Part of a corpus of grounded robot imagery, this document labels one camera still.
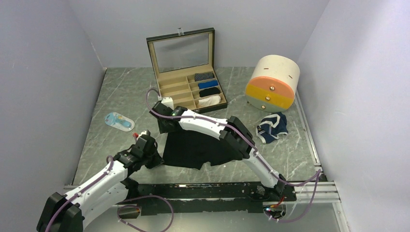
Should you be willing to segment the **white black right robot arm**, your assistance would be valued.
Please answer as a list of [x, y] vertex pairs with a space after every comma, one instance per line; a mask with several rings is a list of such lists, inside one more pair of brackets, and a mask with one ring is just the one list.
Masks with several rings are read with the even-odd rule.
[[259, 178], [269, 199], [284, 195], [286, 179], [274, 170], [260, 154], [250, 132], [235, 116], [213, 118], [178, 106], [176, 109], [158, 101], [150, 113], [165, 126], [166, 132], [195, 131], [217, 139], [228, 150], [232, 160], [243, 161]]

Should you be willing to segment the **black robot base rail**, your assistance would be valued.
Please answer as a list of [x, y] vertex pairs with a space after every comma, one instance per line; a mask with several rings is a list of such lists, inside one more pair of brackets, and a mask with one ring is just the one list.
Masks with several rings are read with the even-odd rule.
[[285, 185], [279, 197], [260, 182], [202, 184], [139, 184], [128, 189], [122, 204], [140, 207], [143, 216], [165, 213], [234, 212], [262, 213], [271, 205], [297, 200], [293, 187]]

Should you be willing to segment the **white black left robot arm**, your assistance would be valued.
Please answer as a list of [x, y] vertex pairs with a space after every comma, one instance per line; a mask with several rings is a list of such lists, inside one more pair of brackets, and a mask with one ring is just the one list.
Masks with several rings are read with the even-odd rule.
[[130, 176], [143, 166], [162, 163], [156, 140], [145, 130], [128, 149], [108, 156], [107, 165], [82, 185], [64, 193], [53, 193], [46, 201], [38, 232], [81, 232], [111, 206], [132, 203], [138, 197], [138, 182]]

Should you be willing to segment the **black underwear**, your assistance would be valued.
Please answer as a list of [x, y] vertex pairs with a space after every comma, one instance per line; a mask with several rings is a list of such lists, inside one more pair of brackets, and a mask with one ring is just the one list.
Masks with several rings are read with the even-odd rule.
[[197, 170], [207, 162], [217, 166], [242, 160], [225, 142], [191, 130], [168, 133], [162, 158], [164, 165]]

